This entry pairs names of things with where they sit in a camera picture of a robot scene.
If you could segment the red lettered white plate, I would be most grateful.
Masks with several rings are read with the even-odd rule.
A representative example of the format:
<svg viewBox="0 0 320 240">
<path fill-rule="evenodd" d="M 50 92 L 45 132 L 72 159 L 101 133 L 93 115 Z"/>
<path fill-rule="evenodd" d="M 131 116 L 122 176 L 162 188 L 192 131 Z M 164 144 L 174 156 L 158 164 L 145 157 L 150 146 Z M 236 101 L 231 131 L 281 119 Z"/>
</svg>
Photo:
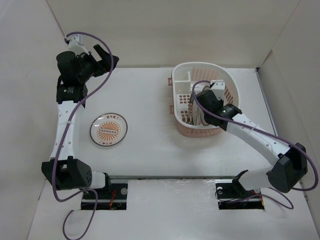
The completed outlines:
<svg viewBox="0 0 320 240">
<path fill-rule="evenodd" d="M 205 115 L 204 115 L 204 112 L 203 110 L 198 106 L 196 105 L 196 123 L 197 125 L 199 126 L 209 126 L 209 124 L 205 121 Z"/>
</svg>

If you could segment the orange sunburst white plate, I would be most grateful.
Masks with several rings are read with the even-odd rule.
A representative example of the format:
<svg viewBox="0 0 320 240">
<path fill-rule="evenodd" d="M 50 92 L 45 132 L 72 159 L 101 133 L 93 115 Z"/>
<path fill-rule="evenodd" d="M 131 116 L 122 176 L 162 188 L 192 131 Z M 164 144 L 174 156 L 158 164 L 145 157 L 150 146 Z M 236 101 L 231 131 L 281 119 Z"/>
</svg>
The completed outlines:
<svg viewBox="0 0 320 240">
<path fill-rule="evenodd" d="M 112 147 L 119 144 L 126 137 L 127 132 L 126 119 L 114 112 L 98 116 L 89 129 L 91 140 L 101 147 Z"/>
</svg>

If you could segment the green rimmed white plate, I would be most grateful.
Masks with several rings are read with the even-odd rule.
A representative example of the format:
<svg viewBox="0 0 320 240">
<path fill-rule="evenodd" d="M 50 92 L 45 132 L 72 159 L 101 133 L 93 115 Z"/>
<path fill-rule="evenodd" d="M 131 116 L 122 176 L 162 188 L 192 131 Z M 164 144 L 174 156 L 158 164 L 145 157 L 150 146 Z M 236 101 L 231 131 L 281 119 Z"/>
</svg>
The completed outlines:
<svg viewBox="0 0 320 240">
<path fill-rule="evenodd" d="M 197 124 L 197 107 L 196 107 L 193 95 L 190 95 L 190 98 L 189 98 L 188 117 L 189 117 L 189 124 L 195 126 Z"/>
</svg>

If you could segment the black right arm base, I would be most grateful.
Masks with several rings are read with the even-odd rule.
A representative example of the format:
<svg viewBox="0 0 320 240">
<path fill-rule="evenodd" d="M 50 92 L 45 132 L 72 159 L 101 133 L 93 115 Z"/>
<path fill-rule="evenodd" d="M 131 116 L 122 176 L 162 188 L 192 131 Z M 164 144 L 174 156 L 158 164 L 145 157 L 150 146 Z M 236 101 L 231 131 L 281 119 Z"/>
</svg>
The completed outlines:
<svg viewBox="0 0 320 240">
<path fill-rule="evenodd" d="M 219 210 L 264 210 L 263 199 L 254 190 L 245 190 L 239 179 L 248 170 L 244 170 L 233 179 L 215 181 L 215 198 Z"/>
</svg>

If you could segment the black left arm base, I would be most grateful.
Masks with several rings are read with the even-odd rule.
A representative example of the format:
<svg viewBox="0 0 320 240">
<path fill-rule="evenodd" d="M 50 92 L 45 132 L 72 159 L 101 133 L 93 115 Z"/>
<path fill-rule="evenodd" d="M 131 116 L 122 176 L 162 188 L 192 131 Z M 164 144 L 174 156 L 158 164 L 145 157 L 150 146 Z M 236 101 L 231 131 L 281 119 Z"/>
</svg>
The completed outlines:
<svg viewBox="0 0 320 240">
<path fill-rule="evenodd" d="M 111 190 L 104 188 L 95 190 L 98 195 L 97 210 L 122 211 L 127 209 L 128 184 L 113 183 Z M 86 191 L 80 203 L 81 210 L 93 210 L 95 206 L 95 194 Z"/>
</svg>

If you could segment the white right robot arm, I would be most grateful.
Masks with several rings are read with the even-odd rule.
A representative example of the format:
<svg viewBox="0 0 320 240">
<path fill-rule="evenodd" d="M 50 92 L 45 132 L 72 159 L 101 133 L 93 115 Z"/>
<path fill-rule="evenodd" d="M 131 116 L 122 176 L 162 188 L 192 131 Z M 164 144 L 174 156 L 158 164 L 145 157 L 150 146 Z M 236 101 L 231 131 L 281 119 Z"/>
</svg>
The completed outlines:
<svg viewBox="0 0 320 240">
<path fill-rule="evenodd" d="M 308 172 L 306 149 L 296 143 L 294 146 L 263 134 L 263 129 L 254 124 L 233 104 L 224 104 L 212 90 L 204 90 L 196 95 L 196 100 L 204 110 L 204 120 L 243 140 L 269 163 L 260 170 L 241 171 L 231 184 L 231 191 L 243 197 L 250 190 L 274 188 L 288 193 Z"/>
</svg>

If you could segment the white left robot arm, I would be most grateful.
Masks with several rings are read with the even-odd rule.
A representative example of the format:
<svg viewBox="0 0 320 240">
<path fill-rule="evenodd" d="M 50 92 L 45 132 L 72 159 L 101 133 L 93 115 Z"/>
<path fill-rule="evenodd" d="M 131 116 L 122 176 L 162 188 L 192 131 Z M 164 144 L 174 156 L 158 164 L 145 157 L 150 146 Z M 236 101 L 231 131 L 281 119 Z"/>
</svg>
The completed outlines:
<svg viewBox="0 0 320 240">
<path fill-rule="evenodd" d="M 45 178 L 57 191 L 94 189 L 102 199 L 111 195 L 109 176 L 94 172 L 78 156 L 81 119 L 86 107 L 88 89 L 86 82 L 92 77 L 108 74 L 118 63 L 100 45 L 94 45 L 100 56 L 96 60 L 90 52 L 64 51 L 56 56 L 60 75 L 57 80 L 56 102 L 58 123 L 55 143 L 49 161 L 41 164 Z"/>
</svg>

